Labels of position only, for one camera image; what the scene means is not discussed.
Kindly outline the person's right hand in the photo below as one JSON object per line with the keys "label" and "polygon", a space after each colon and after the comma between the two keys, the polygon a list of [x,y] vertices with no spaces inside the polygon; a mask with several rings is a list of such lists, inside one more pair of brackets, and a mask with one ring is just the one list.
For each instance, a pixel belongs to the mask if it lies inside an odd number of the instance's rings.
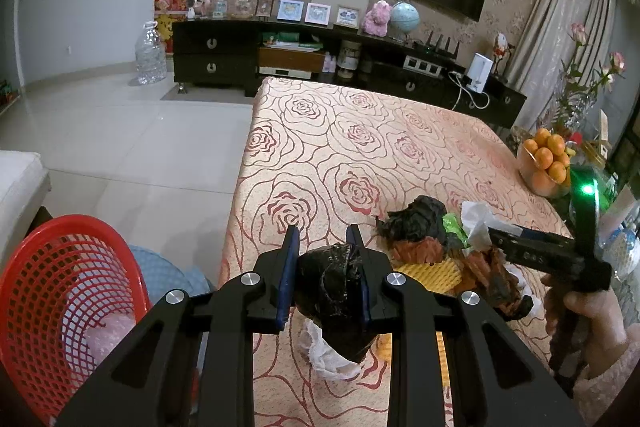
{"label": "person's right hand", "polygon": [[605,373],[631,344],[613,289],[591,294],[576,291],[563,294],[561,284],[549,274],[542,277],[541,283],[548,287],[544,296],[547,333],[551,336],[555,334],[560,313],[564,310],[573,311],[588,319],[590,332],[584,357],[589,367],[589,377],[596,378]]}

